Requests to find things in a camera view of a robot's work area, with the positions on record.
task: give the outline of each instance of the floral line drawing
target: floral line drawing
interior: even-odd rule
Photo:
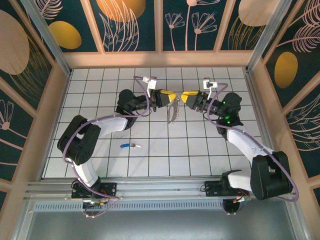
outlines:
[[[292,40],[282,42],[276,46],[280,47],[284,44],[292,43],[295,52],[311,53],[311,49],[315,49],[320,43],[320,0],[308,0],[303,14],[293,21],[292,26],[299,19],[303,19],[304,26],[296,31]]]
[[[110,2],[111,4],[101,1],[103,11],[116,20],[105,18],[99,13],[104,26],[103,46],[108,52],[127,52],[132,47],[133,52],[136,51],[139,44],[139,26],[135,13],[122,2],[123,14],[115,0]]]
[[[188,4],[188,12],[186,14],[186,27],[185,27],[185,51],[188,51],[188,26],[189,26],[189,16],[190,16],[190,9],[191,7],[197,6],[197,5],[211,5],[211,4],[217,4],[220,0],[186,0],[186,3]]]
[[[173,38],[173,34],[172,34],[172,29],[183,27],[185,25],[185,22],[183,21],[184,19],[181,16],[181,13],[179,13],[179,14],[174,13],[174,14],[172,14],[172,16],[170,13],[167,13],[165,15],[165,20],[170,28],[171,43],[172,43],[173,51],[175,51],[176,48],[175,48],[174,38]]]
[[[19,137],[26,139],[27,138],[26,136],[14,131],[10,128],[10,122],[11,122],[13,113],[14,113],[14,104],[10,101],[8,101],[7,104],[5,104],[4,100],[1,99],[0,100],[0,130],[3,130],[3,131],[9,130],[12,133],[18,135]],[[21,150],[21,151],[23,150],[22,147],[17,146],[11,142],[5,141],[1,138],[0,138],[0,142],[6,144],[8,146],[11,146],[13,148],[16,148],[18,150]]]
[[[192,14],[192,25],[195,33],[194,50],[197,50],[197,38],[198,34],[211,33],[217,30],[217,25],[214,25],[216,19],[214,17],[216,13],[203,13],[199,18],[199,12]]]
[[[291,133],[299,151],[308,152],[320,149],[320,94],[309,104],[294,108],[287,117]]]

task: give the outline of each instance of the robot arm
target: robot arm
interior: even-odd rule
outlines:
[[[211,98],[206,92],[185,91],[181,99],[191,109],[197,112],[209,112],[210,115],[218,116],[219,125],[233,127],[247,131],[239,118],[242,98],[234,92],[226,94],[222,101],[214,100],[208,109]],[[232,189],[244,189],[252,192],[257,199],[264,200],[290,193],[293,189],[290,181],[272,159],[248,136],[234,129],[226,129],[217,126],[217,131],[227,141],[234,144],[249,160],[251,170],[233,170],[222,174],[221,181],[224,186]],[[264,146],[290,173],[288,157],[282,151]]]

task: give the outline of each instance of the white tile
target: white tile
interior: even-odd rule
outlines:
[[[85,85],[85,93],[100,93],[102,80],[87,81]]]
[[[214,79],[228,79],[229,74],[226,67],[213,67]]]
[[[203,121],[187,121],[186,129],[188,138],[205,138],[205,124]]]
[[[83,94],[81,107],[97,107],[99,101],[99,93]]]
[[[189,157],[170,157],[170,176],[190,176]]]
[[[109,157],[110,139],[98,139],[92,157]]]
[[[207,138],[209,155],[228,155],[226,140],[223,137]]]
[[[226,146],[228,148],[228,154],[231,155],[242,155],[243,153],[232,143],[226,141]]]
[[[76,178],[76,174],[73,170],[73,168],[71,167],[71,164],[68,164],[67,165],[67,168],[66,168],[66,172],[65,172],[65,177],[66,178]]]
[[[183,79],[183,90],[184,91],[199,91],[199,80],[198,79]]]
[[[228,87],[223,90],[224,92],[232,92],[232,87],[231,87],[231,83],[230,83],[230,79],[214,79],[215,82],[218,83],[218,87],[216,88],[216,91],[220,91],[222,88],[224,88],[225,86],[219,86],[219,84],[228,84]]]
[[[93,157],[91,158],[93,168],[99,177],[105,178],[107,176],[108,157]]]
[[[149,176],[169,176],[169,158],[168,157],[150,157],[149,158]]]
[[[64,178],[67,170],[67,163],[61,157],[49,158],[45,178]]]
[[[198,73],[196,67],[182,67],[183,79],[198,79]]]
[[[101,85],[101,93],[116,93],[118,80],[104,80]]]
[[[139,77],[150,77],[150,68],[149,67],[142,67],[136,68],[134,75]]]
[[[167,107],[160,107],[156,109],[156,112],[152,110],[150,114],[150,122],[167,121]]]
[[[120,68],[119,79],[134,79],[135,69],[134,68]]]
[[[102,80],[104,75],[103,68],[92,68],[89,69],[88,80]]]
[[[62,109],[60,122],[70,123],[75,116],[79,115],[79,110],[79,107],[64,107]]]
[[[257,121],[241,121],[248,133],[254,137],[261,136]]]
[[[206,138],[188,138],[189,155],[190,156],[207,156],[207,140]]]
[[[149,142],[150,156],[168,156],[168,139],[151,138]]]
[[[239,111],[239,117],[241,121],[244,120],[255,120],[256,115],[252,106],[241,106]]]
[[[220,176],[224,172],[231,170],[228,156],[209,156],[209,158],[213,176]]]
[[[179,106],[178,118],[176,119],[177,122],[186,120],[186,110],[185,110],[185,108],[189,108],[189,107]]]
[[[167,79],[166,87],[169,91],[172,91],[172,92],[184,91],[182,79]]]
[[[62,152],[58,149],[58,141],[59,141],[59,139],[53,141],[50,158],[61,158],[62,159]]]
[[[97,118],[101,118],[104,116],[109,116],[115,113],[115,108],[113,106],[109,107],[98,107],[98,111],[96,113]]]
[[[207,138],[216,138],[216,137],[221,137],[221,135],[218,133],[217,127],[213,125],[209,121],[204,121],[204,126],[205,126],[205,133]]]
[[[167,89],[167,82],[165,79],[158,79],[156,81],[155,89]]]
[[[107,177],[127,177],[128,157],[110,157]]]
[[[188,106],[185,107],[185,119],[187,121],[203,121],[204,117],[202,112],[190,109]]]
[[[130,144],[136,144],[141,147],[131,147],[129,151],[130,157],[148,157],[149,156],[149,139],[135,138],[130,139]]]
[[[191,176],[210,176],[210,164],[208,156],[190,157]]]
[[[114,131],[112,133],[112,139],[129,139],[130,138],[130,129],[123,131]]]
[[[134,138],[134,139],[149,138],[149,122],[135,122],[131,127],[131,138]]]
[[[228,67],[228,72],[231,79],[244,78],[244,71],[241,67]]]
[[[170,156],[188,156],[187,138],[169,138]]]
[[[148,157],[130,157],[128,177],[147,177],[148,161]]]
[[[248,91],[245,79],[231,79],[233,91]]]
[[[238,94],[242,98],[241,103],[240,103],[241,105],[252,105],[249,92],[238,91],[238,92],[234,92],[234,93]]]
[[[64,132],[68,126],[69,126],[69,123],[59,123],[58,129],[55,134],[55,139],[60,139],[62,134],[64,134]]]
[[[157,79],[166,79],[166,69],[164,67],[151,68],[151,76]]]
[[[124,89],[129,89],[132,92],[134,91],[134,80],[119,80],[118,88],[116,90],[117,93],[120,93]]]
[[[86,81],[71,81],[68,94],[82,94],[85,90]]]
[[[67,94],[64,102],[64,107],[80,107],[82,96],[82,93]]]
[[[74,69],[71,80],[87,80],[89,69]]]
[[[117,80],[119,77],[119,68],[105,68],[103,80]]]
[[[185,121],[177,121],[175,123],[170,123],[169,127],[169,138],[186,138],[187,128]]]
[[[114,107],[116,105],[116,93],[101,93],[99,107]]]
[[[122,144],[129,144],[129,139],[112,139],[110,157],[128,157],[129,147],[121,148]]]
[[[88,120],[96,118],[97,108],[96,107],[81,107],[80,115]]]
[[[229,156],[231,170],[251,170],[249,160],[244,155]]]
[[[166,79],[182,79],[181,67],[167,67]]]
[[[167,138],[168,137],[168,123],[150,122],[150,138]]]
[[[214,78],[211,67],[197,67],[198,78],[203,80],[204,78]]]

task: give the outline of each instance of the blue object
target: blue object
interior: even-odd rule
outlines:
[[[130,147],[130,143],[126,143],[126,144],[122,144],[121,146],[120,146],[120,148],[128,148],[128,147]]]

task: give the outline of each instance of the purple cable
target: purple cable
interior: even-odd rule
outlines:
[[[228,84],[227,83],[218,83],[218,86],[224,86],[221,90],[219,90],[216,95],[212,98],[209,106],[208,106],[208,111],[206,113],[208,120],[210,121],[210,123],[212,123],[213,125],[215,125],[216,127],[220,127],[220,128],[224,128],[224,129],[229,129],[229,130],[235,130],[239,133],[242,133],[244,135],[246,135],[247,137],[249,137],[254,143],[256,143],[260,149],[262,149],[266,154],[268,154],[268,156],[275,162],[275,164],[277,164],[277,166],[281,169],[281,171],[283,171],[284,175],[289,179],[290,183],[292,184],[294,191],[295,191],[295,197],[294,199],[288,199],[288,198],[284,198],[284,197],[280,197],[280,196],[276,196],[277,199],[283,200],[283,201],[287,201],[287,202],[291,202],[294,203],[299,199],[299,191],[297,188],[297,185],[295,184],[294,180],[292,179],[292,177],[290,176],[290,174],[287,172],[287,170],[281,165],[281,163],[274,157],[272,156],[272,154],[270,152],[268,152],[264,146],[262,146],[260,144],[260,142],[258,142],[253,136],[251,136],[249,133],[247,133],[246,131],[242,131],[240,129],[237,129],[235,127],[230,127],[230,126],[224,126],[224,125],[220,125],[218,123],[215,123],[211,120],[210,118],[210,109],[214,103],[214,100],[218,97],[218,95],[220,93],[222,93],[227,87]]]
[[[66,143],[65,145],[65,148],[63,150],[63,153],[62,153],[62,160],[67,163],[67,164],[71,164],[72,166],[72,169],[73,169],[73,172],[75,174],[75,176],[77,177],[78,181],[91,193],[94,193],[96,195],[99,195],[99,196],[102,196],[104,198],[109,198],[109,199],[116,199],[116,201],[111,205],[109,206],[106,210],[94,215],[94,216],[88,216],[86,215],[87,218],[96,218],[96,217],[99,217],[101,215],[103,215],[104,213],[106,213],[109,209],[111,209],[114,205],[116,205],[118,202],[119,202],[119,197],[117,196],[111,196],[111,195],[106,195],[106,194],[103,194],[103,193],[100,193],[98,191],[95,191],[93,190],[92,188],[90,188],[89,186],[87,186],[85,184],[85,182],[81,179],[81,177],[79,176],[79,174],[77,173],[77,171],[75,170],[74,168],[74,164],[70,161],[67,161],[66,160],[66,154],[67,154],[67,150],[72,142],[72,140],[77,136],[77,134],[80,132],[81,129],[83,129],[85,126],[87,126],[88,124],[91,124],[91,123],[95,123],[95,122],[98,122],[98,121],[101,121],[101,120],[105,120],[105,119],[110,119],[110,118],[114,118],[114,117],[125,117],[125,118],[137,118],[137,117],[140,117],[142,115],[144,115],[145,113],[147,113],[147,111],[149,111],[149,108],[150,108],[150,102],[149,102],[149,97],[148,97],[148,94],[147,94],[147,91],[144,89],[144,87],[142,86],[142,84],[138,81],[138,79],[143,79],[142,77],[140,76],[133,76],[133,79],[138,83],[138,85],[142,88],[143,90],[143,93],[146,97],[146,109],[143,113],[141,114],[138,114],[138,115],[121,115],[121,114],[117,114],[117,115],[109,115],[109,116],[102,116],[102,117],[98,117],[98,118],[95,118],[95,119],[92,119],[90,121],[87,121],[86,123],[82,124],[74,133],[73,135],[71,136],[71,138],[69,139],[69,141]]]

